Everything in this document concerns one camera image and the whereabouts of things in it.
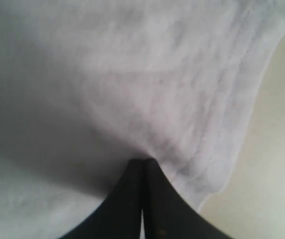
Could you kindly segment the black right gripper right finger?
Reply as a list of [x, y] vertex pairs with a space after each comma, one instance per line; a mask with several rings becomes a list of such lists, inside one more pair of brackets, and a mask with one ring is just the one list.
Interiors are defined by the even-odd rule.
[[142, 211], [146, 239], [221, 239], [223, 233], [176, 192], [155, 159], [143, 161]]

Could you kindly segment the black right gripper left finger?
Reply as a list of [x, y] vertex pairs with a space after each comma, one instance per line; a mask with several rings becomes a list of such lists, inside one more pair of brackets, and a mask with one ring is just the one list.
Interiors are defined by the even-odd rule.
[[102, 204], [63, 239], [138, 239], [141, 234], [142, 161], [128, 162]]

